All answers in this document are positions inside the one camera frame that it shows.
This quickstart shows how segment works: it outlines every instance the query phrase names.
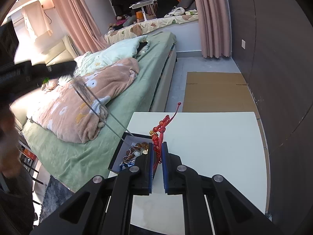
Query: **pink blanket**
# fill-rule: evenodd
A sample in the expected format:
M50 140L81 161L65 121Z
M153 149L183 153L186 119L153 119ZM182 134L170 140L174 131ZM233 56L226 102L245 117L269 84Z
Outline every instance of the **pink blanket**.
M126 58L82 79L101 103L106 104L125 91L138 73L137 60ZM31 119L54 132L61 140L86 143L97 137L104 124L78 96L71 83L58 85L53 90L49 90L53 82L46 84L47 89L30 111ZM107 112L94 97L91 100L90 105L105 121Z

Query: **white towel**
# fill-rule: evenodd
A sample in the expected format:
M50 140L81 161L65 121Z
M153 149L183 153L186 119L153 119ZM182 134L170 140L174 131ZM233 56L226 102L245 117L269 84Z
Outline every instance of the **white towel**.
M48 32L50 36L52 35L48 17L45 15L39 1L24 6L22 8L22 15L26 29L33 42L45 32Z

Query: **bed frame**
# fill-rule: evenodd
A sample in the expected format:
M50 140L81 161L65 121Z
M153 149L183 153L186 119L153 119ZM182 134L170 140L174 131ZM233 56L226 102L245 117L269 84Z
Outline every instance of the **bed frame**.
M164 112L168 92L173 76L173 70L176 61L176 48L174 47L169 59L166 62L165 69L162 73L161 80L154 94L154 99L151 104L150 112Z

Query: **comforter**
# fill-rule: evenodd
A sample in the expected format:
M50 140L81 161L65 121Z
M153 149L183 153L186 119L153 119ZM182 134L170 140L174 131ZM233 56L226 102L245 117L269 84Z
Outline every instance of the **comforter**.
M148 44L137 54L139 43L144 41L148 42ZM87 52L83 56L75 58L77 69L74 72L74 75L83 76L88 73L94 73L120 59L141 55L147 51L149 43L150 41L147 38L147 35L142 35L137 38L120 41L107 49L96 53Z
M82 80L105 105L128 88L138 73L137 60L126 58L85 75ZM53 90L48 87L29 110L28 117L63 141L86 143L97 137L104 123L79 97L72 83L58 85ZM93 96L89 105L105 121L107 111Z

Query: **gray wall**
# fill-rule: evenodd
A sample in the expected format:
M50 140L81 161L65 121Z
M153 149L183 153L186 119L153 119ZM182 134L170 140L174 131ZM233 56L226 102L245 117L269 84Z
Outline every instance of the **gray wall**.
M108 32L109 24L116 22L110 0L85 0L85 2L104 36Z
M292 234L313 205L313 27L295 0L229 0L229 6L233 59L268 143L269 212Z

